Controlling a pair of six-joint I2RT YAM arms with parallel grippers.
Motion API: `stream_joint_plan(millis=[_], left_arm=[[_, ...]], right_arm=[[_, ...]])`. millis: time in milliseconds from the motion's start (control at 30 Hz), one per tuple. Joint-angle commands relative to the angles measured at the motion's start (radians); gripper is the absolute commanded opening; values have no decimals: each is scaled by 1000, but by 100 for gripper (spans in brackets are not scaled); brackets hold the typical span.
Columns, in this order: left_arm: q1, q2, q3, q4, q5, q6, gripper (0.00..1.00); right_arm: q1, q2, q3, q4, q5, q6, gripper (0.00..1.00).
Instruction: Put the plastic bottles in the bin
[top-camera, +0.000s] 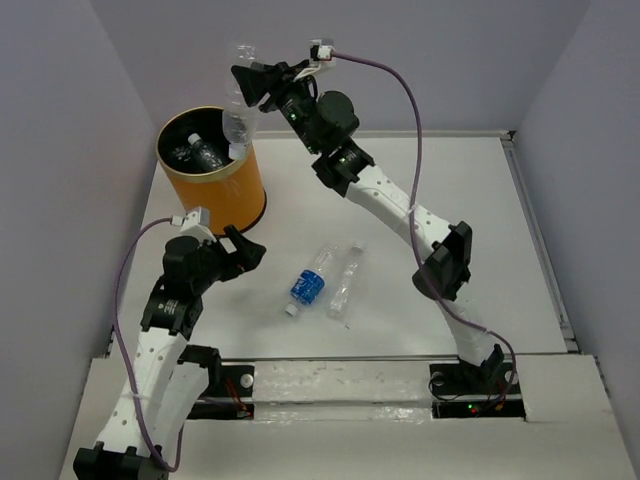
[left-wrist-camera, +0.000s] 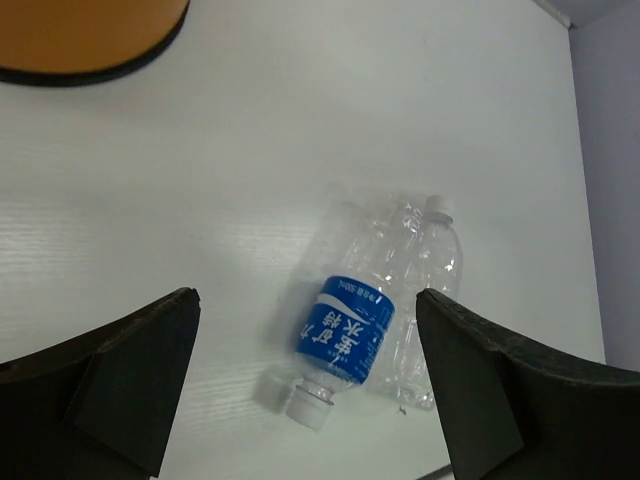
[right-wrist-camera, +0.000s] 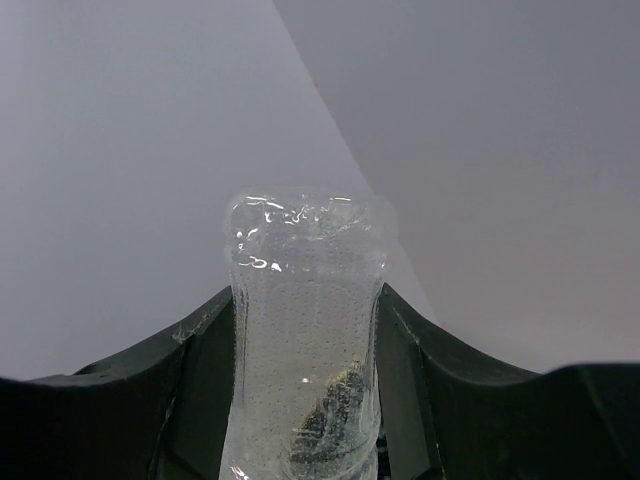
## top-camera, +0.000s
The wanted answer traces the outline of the blue label plastic bottle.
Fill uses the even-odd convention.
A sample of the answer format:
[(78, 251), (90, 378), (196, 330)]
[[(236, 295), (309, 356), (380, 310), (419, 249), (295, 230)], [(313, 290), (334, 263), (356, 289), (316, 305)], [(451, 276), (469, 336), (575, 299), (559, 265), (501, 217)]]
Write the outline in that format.
[(284, 308), (286, 315), (296, 318), (316, 302), (332, 276), (338, 256), (337, 245), (326, 243), (321, 246), (289, 289)]

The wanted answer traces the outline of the clear crushed bottle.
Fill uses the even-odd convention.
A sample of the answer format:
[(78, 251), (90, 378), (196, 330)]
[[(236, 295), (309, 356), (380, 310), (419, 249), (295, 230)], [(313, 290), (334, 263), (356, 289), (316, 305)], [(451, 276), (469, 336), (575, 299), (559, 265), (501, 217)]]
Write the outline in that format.
[(342, 258), (337, 283), (332, 290), (327, 305), (327, 316), (330, 319), (342, 320), (353, 296), (354, 285), (358, 278), (362, 256), (365, 253), (363, 242), (354, 242)]

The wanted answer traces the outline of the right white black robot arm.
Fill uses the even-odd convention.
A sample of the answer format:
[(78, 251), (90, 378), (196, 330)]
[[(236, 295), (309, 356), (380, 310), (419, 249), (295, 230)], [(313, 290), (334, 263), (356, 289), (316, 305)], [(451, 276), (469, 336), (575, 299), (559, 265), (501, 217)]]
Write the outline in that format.
[(317, 159), (319, 180), (341, 197), (364, 208), (411, 246), (418, 269), (415, 288), (439, 307), (456, 345), (458, 364), (442, 385), (458, 395), (497, 391), (504, 341), (469, 318), (457, 302), (470, 279), (472, 228), (452, 224), (405, 193), (353, 140), (360, 125), (351, 100), (339, 91), (318, 93), (310, 64), (285, 62), (234, 65), (231, 74), (244, 103), (261, 112), (278, 111)]

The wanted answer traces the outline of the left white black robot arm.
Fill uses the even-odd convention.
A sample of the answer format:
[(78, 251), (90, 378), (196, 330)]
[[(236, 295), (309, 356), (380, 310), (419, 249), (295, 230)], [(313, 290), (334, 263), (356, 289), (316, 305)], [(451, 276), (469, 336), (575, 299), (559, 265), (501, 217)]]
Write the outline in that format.
[(95, 444), (77, 451), (77, 478), (166, 479), (179, 468), (184, 424), (201, 395), (215, 392), (222, 379), (218, 350), (190, 342), (202, 297), (215, 283), (255, 270), (266, 253), (232, 225), (224, 235), (232, 251), (201, 225), (182, 228), (166, 243), (135, 352), (113, 326), (127, 379)]

